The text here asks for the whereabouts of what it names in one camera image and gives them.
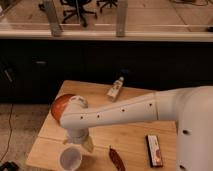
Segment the translucent beige gripper finger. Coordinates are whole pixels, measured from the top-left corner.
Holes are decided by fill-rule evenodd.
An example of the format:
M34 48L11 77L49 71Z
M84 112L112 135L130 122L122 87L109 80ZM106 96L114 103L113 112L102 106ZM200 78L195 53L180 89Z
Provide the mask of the translucent beige gripper finger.
M82 147L87 150L88 152L92 153L94 150L93 140L90 136L83 142Z

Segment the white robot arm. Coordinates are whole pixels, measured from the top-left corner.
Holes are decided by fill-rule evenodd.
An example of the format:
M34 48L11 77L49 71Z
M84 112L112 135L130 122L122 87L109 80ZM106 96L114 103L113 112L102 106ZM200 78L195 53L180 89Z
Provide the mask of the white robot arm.
M213 86L158 91L95 108L74 96L60 125L70 142L81 144L91 127L155 120L177 123L176 171L213 171Z

